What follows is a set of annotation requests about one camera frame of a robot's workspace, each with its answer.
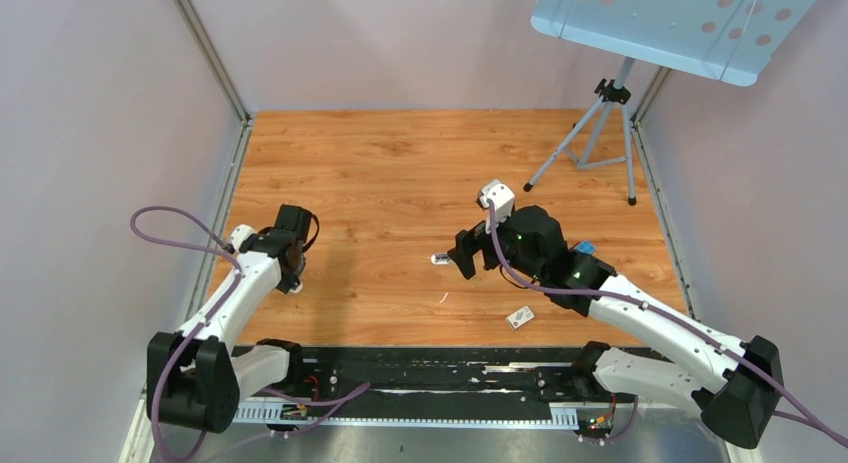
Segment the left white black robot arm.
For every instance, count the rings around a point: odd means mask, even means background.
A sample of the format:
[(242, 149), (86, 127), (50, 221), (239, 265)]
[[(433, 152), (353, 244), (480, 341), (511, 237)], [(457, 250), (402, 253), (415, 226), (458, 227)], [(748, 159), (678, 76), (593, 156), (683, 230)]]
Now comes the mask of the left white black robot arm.
[(268, 294), (301, 291), (306, 253), (319, 232), (314, 213), (283, 204), (272, 225), (259, 230), (239, 225), (227, 239), (213, 239), (210, 253), (229, 262), (231, 271), (197, 313), (173, 332), (156, 333), (148, 344), (152, 422), (221, 433), (244, 399), (266, 388), (283, 396), (304, 388), (299, 344), (265, 338), (244, 354), (232, 352)]

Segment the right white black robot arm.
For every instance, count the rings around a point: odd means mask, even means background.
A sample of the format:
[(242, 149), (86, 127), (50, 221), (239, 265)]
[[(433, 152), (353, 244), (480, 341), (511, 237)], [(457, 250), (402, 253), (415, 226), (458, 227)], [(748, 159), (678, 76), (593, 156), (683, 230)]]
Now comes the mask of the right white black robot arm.
[(781, 399), (778, 347), (765, 337), (722, 333), (675, 311), (610, 264), (571, 248), (559, 222), (539, 206), (514, 210), (493, 225), (484, 219), (455, 236), (448, 258), (465, 279), (501, 269), (557, 306), (636, 337), (661, 359), (633, 356), (589, 342), (571, 373), (584, 400), (625, 393), (674, 406), (701, 419), (725, 442), (758, 447)]

